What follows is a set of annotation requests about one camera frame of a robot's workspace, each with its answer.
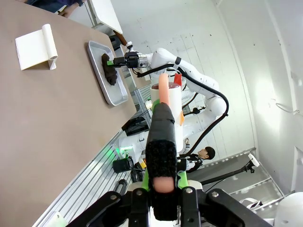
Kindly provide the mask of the person's left hand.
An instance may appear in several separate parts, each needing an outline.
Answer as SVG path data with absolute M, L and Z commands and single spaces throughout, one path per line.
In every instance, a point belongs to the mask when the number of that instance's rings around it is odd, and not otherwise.
M 73 9 L 66 6 L 62 11 L 58 11 L 58 15 L 68 18 L 73 12 Z

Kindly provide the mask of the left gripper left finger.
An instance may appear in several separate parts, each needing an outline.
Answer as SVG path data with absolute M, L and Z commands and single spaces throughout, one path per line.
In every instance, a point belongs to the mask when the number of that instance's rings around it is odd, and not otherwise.
M 150 194 L 147 188 L 136 188 L 124 195 L 108 191 L 68 226 L 118 227 L 127 220 L 129 227 L 150 226 Z

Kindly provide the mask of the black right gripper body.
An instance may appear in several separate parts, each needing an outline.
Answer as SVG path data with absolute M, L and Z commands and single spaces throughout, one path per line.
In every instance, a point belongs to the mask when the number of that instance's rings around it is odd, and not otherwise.
M 125 63 L 128 68 L 137 68 L 139 63 L 138 52 L 125 53 Z

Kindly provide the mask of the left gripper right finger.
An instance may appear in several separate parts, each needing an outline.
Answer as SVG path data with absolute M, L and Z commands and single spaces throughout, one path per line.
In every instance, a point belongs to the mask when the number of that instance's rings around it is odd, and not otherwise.
M 180 226 L 200 227 L 204 219 L 215 227 L 268 227 L 269 223 L 221 189 L 205 193 L 179 183 Z

